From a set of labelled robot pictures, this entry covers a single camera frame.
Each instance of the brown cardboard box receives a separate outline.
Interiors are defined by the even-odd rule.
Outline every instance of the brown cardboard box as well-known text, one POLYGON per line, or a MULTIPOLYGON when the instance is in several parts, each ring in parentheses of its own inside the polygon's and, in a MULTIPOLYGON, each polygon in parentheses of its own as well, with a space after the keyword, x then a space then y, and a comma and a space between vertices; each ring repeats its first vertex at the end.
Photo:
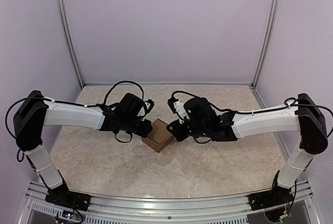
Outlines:
POLYGON ((167 124, 158 118, 152 123, 151 133, 148 134, 148 137, 143 137, 142 142, 156 152, 160 152, 172 139, 172 134, 167 131, 167 124))

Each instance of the marble floor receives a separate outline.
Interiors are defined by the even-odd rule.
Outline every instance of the marble floor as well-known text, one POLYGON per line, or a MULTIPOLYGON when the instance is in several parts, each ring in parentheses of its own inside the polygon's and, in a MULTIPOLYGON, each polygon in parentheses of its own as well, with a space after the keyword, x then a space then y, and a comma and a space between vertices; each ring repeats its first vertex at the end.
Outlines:
MULTIPOLYGON (((102 103, 110 86, 86 86, 79 103, 102 103)), ((155 107, 147 116, 166 123, 176 119, 167 105, 175 90, 208 98, 220 108, 258 109, 248 86, 145 85, 145 100, 155 107)), ((108 104, 126 92, 140 95, 132 85, 118 86, 108 104)), ((186 101, 186 95, 177 98, 186 101)), ((154 152, 140 137, 130 143, 115 140, 113 133, 63 127, 52 149, 52 159, 72 190, 116 196, 184 198, 245 193, 271 186, 284 160, 272 134, 236 142, 197 144, 191 138, 171 142, 154 152)))

